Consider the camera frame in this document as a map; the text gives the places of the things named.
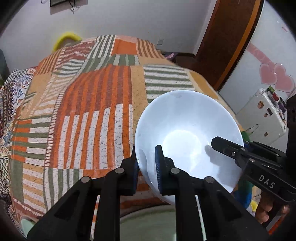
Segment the right hand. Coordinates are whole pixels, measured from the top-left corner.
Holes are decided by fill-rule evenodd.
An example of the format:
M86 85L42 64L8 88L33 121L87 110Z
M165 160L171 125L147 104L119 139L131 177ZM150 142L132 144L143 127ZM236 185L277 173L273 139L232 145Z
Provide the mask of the right hand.
M266 223L269 220L269 213L272 211L274 204L278 201L274 195L263 191L260 201L255 212L255 219L260 223Z

